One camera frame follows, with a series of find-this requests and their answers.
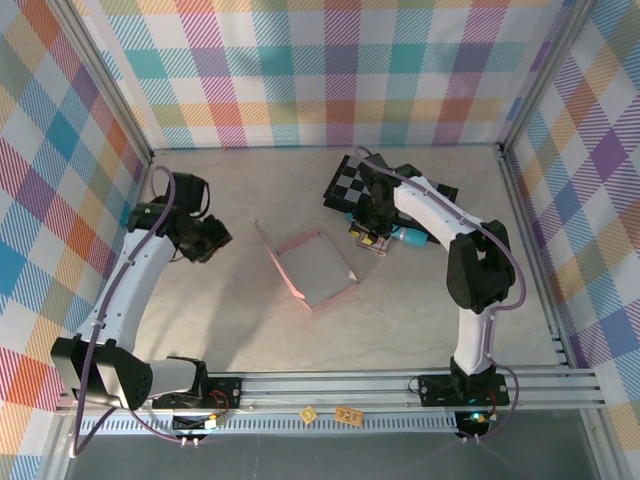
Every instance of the pink box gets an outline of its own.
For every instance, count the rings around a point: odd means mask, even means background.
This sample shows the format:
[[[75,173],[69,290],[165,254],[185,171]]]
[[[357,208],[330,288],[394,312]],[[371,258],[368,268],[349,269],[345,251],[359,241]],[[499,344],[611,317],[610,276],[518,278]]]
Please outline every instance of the pink box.
[[[256,228],[291,293],[312,312],[358,286],[353,271],[319,228],[279,247],[273,245],[258,222]]]

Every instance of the blue object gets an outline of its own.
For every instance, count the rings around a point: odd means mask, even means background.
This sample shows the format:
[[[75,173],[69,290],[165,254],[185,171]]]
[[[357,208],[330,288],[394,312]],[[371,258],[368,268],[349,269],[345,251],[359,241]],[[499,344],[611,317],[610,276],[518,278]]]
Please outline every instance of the blue object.
[[[352,213],[347,213],[347,220],[353,222]],[[393,226],[391,236],[404,243],[413,245],[414,247],[424,247],[427,244],[428,238],[428,235],[421,230],[416,230],[415,228],[400,227],[398,225]]]

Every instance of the gray floor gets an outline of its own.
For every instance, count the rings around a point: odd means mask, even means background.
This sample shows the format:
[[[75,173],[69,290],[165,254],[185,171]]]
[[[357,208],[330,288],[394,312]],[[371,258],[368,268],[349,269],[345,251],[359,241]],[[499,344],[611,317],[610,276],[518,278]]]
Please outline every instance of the gray floor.
[[[455,442],[450,448],[447,444]],[[98,435],[66,480],[590,480],[579,412],[521,411],[499,435],[461,445],[453,434],[237,435],[181,449],[150,435]]]
[[[322,194],[350,149],[199,150],[161,153],[158,164],[211,184],[211,212],[234,240],[204,265],[163,272],[145,311],[136,355],[204,359],[212,371],[444,367],[458,335],[457,307],[445,286],[447,256],[434,244],[394,243],[387,257],[357,247],[344,216]],[[508,228],[529,295],[498,321],[496,359],[514,365],[556,361],[491,147],[384,148],[392,166],[411,163],[458,187],[457,203]],[[164,189],[158,175],[157,186]],[[335,304],[308,312],[287,289],[255,230],[259,220],[282,241],[321,227],[361,285]],[[517,297],[512,288],[510,300]]]

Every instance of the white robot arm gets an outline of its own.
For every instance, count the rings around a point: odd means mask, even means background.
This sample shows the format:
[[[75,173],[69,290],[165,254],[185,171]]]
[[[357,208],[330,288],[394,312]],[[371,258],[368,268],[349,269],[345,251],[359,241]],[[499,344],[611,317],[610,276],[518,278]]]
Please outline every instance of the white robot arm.
[[[426,178],[419,177],[412,180],[429,190],[432,195],[437,195],[443,201],[450,203],[451,207],[458,211],[460,215],[465,215],[474,223],[482,223],[482,220],[467,214],[438,193]],[[440,241],[447,252],[449,252],[451,242],[458,235],[468,235],[474,232],[471,227],[461,223],[449,211],[442,208],[432,196],[424,195],[406,183],[394,189],[393,200],[400,212],[409,215],[427,228],[429,233]],[[478,374],[491,366],[486,355],[489,353],[488,348],[490,347],[490,339],[486,338],[486,335],[490,333],[487,328],[489,325],[489,311],[489,308],[485,308],[481,313],[475,313],[470,309],[459,309],[458,346],[453,358],[460,369],[467,375]]]
[[[203,263],[231,241],[220,220],[212,215],[202,219],[209,206],[207,200],[200,211],[208,184],[193,175],[172,176],[172,204],[166,205],[171,197],[167,190],[153,202],[135,207],[129,215],[122,251],[96,307],[73,338],[58,338],[53,345],[53,362],[77,398],[84,389],[89,402],[135,410],[148,398],[166,393],[188,392],[194,397],[209,393],[204,362],[168,358],[145,363],[133,355],[149,297],[176,252]],[[154,234],[147,239],[151,231]],[[101,329],[93,339],[96,325]],[[85,357],[91,349],[88,381],[83,385]]]
[[[388,236],[403,213],[425,227],[449,254],[447,288],[459,307],[458,345],[450,378],[445,379],[447,387],[429,389],[429,398],[423,395],[422,403],[482,403],[488,390],[505,390],[501,388],[504,377],[496,373],[490,352],[492,312],[500,308],[516,278],[503,250],[509,254],[507,231],[497,220],[484,223],[454,205],[411,165],[390,170],[379,154],[367,153],[358,171],[371,195],[360,198],[352,230],[375,241]],[[443,379],[437,383],[443,385]],[[450,387],[455,395],[446,392]],[[508,403],[508,397],[498,401]]]

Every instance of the colorful plaid pattern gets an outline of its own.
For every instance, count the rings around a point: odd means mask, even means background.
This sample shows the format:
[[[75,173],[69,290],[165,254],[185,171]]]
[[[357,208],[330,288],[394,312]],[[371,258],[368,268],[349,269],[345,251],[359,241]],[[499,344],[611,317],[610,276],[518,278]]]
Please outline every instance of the colorful plaid pattern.
[[[143,164],[45,0],[0,0],[0,479],[34,478]]]
[[[515,101],[511,104],[511,108],[509,109],[509,114],[507,115],[507,120],[502,125],[502,129],[500,130],[500,134],[498,135],[498,143],[504,142],[509,130],[511,130],[511,126],[513,125],[514,120],[516,119],[518,113],[520,112],[520,108],[522,107],[522,103],[524,99],[527,98],[527,95],[531,91],[531,87],[535,84],[536,79],[538,78],[538,73],[540,72],[540,67],[544,65],[544,62],[547,60],[549,53],[551,53],[551,49],[553,46],[553,42],[558,37],[562,26],[564,25],[569,12],[574,7],[576,0],[563,0],[562,6],[556,17],[547,32],[547,35],[540,46],[540,50],[535,57],[535,60],[531,63],[529,67],[529,71],[527,72],[527,76],[525,77],[524,82],[520,86],[520,90],[518,91],[518,95],[516,96]]]
[[[580,366],[640,478],[640,2],[600,1],[516,149]]]
[[[150,141],[194,148],[493,143],[562,0],[83,2]]]

